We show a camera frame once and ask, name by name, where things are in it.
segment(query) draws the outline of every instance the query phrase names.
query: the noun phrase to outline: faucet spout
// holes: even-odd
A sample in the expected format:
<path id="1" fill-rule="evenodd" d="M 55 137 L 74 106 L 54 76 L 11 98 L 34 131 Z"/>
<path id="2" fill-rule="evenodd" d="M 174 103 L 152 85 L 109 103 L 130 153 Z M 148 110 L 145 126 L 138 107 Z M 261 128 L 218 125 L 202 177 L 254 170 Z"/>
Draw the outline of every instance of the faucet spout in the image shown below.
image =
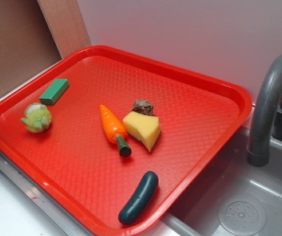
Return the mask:
<path id="1" fill-rule="evenodd" d="M 268 70 L 255 105 L 247 147 L 247 161 L 253 166 L 269 162 L 271 133 L 278 110 L 282 110 L 282 55 Z"/>

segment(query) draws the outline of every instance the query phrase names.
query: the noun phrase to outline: dark green cucumber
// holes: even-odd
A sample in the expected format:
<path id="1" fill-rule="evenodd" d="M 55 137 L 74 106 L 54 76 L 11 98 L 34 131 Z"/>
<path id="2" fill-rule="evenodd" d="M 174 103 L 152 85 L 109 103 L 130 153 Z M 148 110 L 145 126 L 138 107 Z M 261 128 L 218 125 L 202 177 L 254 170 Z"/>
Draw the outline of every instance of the dark green cucumber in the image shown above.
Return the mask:
<path id="1" fill-rule="evenodd" d="M 158 177 L 152 172 L 146 172 L 133 195 L 119 213 L 119 221 L 124 225 L 134 223 L 146 209 L 158 186 Z"/>

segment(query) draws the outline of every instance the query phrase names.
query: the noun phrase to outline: tray rim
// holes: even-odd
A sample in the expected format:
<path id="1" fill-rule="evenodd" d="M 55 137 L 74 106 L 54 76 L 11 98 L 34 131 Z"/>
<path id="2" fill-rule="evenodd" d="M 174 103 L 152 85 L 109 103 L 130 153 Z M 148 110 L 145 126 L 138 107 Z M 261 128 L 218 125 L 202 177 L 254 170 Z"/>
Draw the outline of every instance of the tray rim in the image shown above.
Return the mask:
<path id="1" fill-rule="evenodd" d="M 132 66 L 145 69 L 150 72 L 154 72 L 156 74 L 165 76 L 165 77 L 173 77 L 173 80 L 178 81 L 180 83 L 190 84 L 192 85 L 192 77 L 195 77 L 197 81 L 203 81 L 203 83 L 193 85 L 197 88 L 201 88 L 204 90 L 207 90 L 212 93 L 216 93 L 219 95 L 222 95 L 224 97 L 227 97 L 231 100 L 233 100 L 240 109 L 239 116 L 234 120 L 234 122 L 230 125 L 230 127 L 226 130 L 226 132 L 216 141 L 216 143 L 205 153 L 204 156 L 207 156 L 208 158 L 202 158 L 196 166 L 191 169 L 191 171 L 186 175 L 186 177 L 177 185 L 175 190 L 173 191 L 168 197 L 158 206 L 156 211 L 148 217 L 145 221 L 140 222 L 137 225 L 133 225 L 131 227 L 122 228 L 122 229 L 113 229 L 106 226 L 103 222 L 98 220 L 94 215 L 91 214 L 91 218 L 85 219 L 85 220 L 79 220 L 84 227 L 86 227 L 89 231 L 96 233 L 98 235 L 135 235 L 138 233 L 143 232 L 144 230 L 148 229 L 149 227 L 153 226 L 154 223 L 156 223 L 163 214 L 171 207 L 171 205 L 176 201 L 176 199 L 181 195 L 183 191 L 188 187 L 188 185 L 194 181 L 194 179 L 197 177 L 197 175 L 203 170 L 203 168 L 196 168 L 197 166 L 206 166 L 212 158 L 217 154 L 217 152 L 221 149 L 221 147 L 230 139 L 230 137 L 238 130 L 238 128 L 242 125 L 242 123 L 249 117 L 251 110 L 252 110 L 252 100 L 247 91 L 235 84 L 232 84 L 230 82 L 222 81 L 213 77 L 209 77 L 206 75 L 202 75 L 196 72 L 192 72 L 183 68 L 179 68 L 176 66 L 172 66 L 163 62 L 159 62 L 153 59 L 145 58 L 139 55 L 135 55 L 132 53 L 128 53 L 122 50 L 114 49 L 108 46 L 91 46 L 88 48 L 84 48 L 81 50 L 78 50 L 77 52 L 71 54 L 70 56 L 66 57 L 65 59 L 61 60 L 57 64 L 55 64 L 52 68 L 49 70 L 44 71 L 40 75 L 36 76 L 34 79 L 26 83 L 25 85 L 21 86 L 21 88 L 18 88 L 16 91 L 14 91 L 12 94 L 10 94 L 8 97 L 4 98 L 0 101 L 0 114 L 4 112 L 3 107 L 6 107 L 7 103 L 17 103 L 18 101 L 21 101 L 25 97 L 29 95 L 29 93 L 24 92 L 27 91 L 30 87 L 36 87 L 38 88 L 41 86 L 41 84 L 45 84 L 46 82 L 52 80 L 55 74 L 60 74 L 65 70 L 65 65 L 68 65 L 67 68 L 71 67 L 75 63 L 77 63 L 79 60 L 82 60 L 87 57 L 91 56 L 104 56 L 107 58 L 109 55 L 107 55 L 109 52 L 111 52 L 111 55 L 116 56 L 117 61 L 125 61 L 127 58 L 129 58 L 129 63 Z M 47 80 L 44 80 L 43 78 L 46 78 L 48 74 L 52 74 L 51 76 L 48 76 Z M 217 86 L 222 89 L 220 91 L 214 90 L 212 86 L 209 86 L 210 84 L 216 84 Z M 6 143 L 4 140 L 0 137 L 0 150 L 5 153 L 6 156 L 17 156 L 18 153 L 16 153 L 15 150 L 6 147 Z M 23 171 L 34 180 L 35 176 L 33 176 L 33 171 L 30 171 L 27 169 L 23 169 Z M 54 199 L 59 202 L 59 204 L 65 208 L 65 205 L 69 205 L 69 200 L 63 196 L 63 190 L 59 189 L 59 186 L 56 184 L 50 183 L 50 186 L 54 186 L 56 189 L 46 189 L 44 186 L 40 186 L 45 192 L 47 192 L 49 195 L 50 193 L 58 194 L 58 198 L 54 197 Z M 82 212 L 80 210 L 80 204 L 79 206 L 73 206 L 72 212 L 70 212 L 70 209 L 66 209 L 71 213 L 75 218 L 76 216 L 82 215 Z"/>

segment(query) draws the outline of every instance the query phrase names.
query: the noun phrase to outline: yellow sponge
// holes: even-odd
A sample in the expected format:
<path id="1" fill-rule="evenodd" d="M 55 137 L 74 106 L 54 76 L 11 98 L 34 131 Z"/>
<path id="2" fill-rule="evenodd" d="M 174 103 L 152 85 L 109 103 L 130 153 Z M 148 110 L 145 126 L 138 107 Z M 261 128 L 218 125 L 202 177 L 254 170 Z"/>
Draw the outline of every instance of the yellow sponge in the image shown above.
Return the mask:
<path id="1" fill-rule="evenodd" d="M 139 140 L 149 152 L 152 151 L 160 135 L 158 117 L 130 112 L 123 119 L 127 133 Z"/>

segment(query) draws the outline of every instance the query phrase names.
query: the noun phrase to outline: green block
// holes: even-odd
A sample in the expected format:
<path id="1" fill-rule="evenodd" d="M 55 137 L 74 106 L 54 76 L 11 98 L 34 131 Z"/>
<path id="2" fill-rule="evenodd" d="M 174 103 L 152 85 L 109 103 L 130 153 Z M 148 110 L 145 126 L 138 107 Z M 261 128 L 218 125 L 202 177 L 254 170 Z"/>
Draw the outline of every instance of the green block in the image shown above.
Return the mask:
<path id="1" fill-rule="evenodd" d="M 44 105 L 55 104 L 69 86 L 67 79 L 56 79 L 39 97 L 40 102 Z"/>

